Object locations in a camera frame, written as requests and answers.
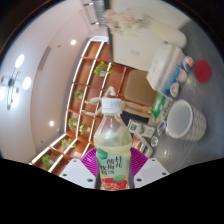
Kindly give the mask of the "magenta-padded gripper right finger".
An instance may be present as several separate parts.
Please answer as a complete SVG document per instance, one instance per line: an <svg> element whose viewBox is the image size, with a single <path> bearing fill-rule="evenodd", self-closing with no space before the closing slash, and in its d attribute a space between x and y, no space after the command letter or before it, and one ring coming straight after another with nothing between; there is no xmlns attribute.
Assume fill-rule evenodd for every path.
<svg viewBox="0 0 224 224"><path fill-rule="evenodd" d="M169 175L156 158L147 158L135 148L131 148L130 151L130 188L140 188Z"/></svg>

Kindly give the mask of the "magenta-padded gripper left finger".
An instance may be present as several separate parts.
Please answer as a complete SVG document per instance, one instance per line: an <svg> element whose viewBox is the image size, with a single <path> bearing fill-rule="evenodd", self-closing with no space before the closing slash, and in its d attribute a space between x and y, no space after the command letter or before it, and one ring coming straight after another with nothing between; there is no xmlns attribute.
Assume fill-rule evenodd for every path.
<svg viewBox="0 0 224 224"><path fill-rule="evenodd" d="M98 176L96 149L89 150L81 159L73 158L60 177L84 188L94 189Z"/></svg>

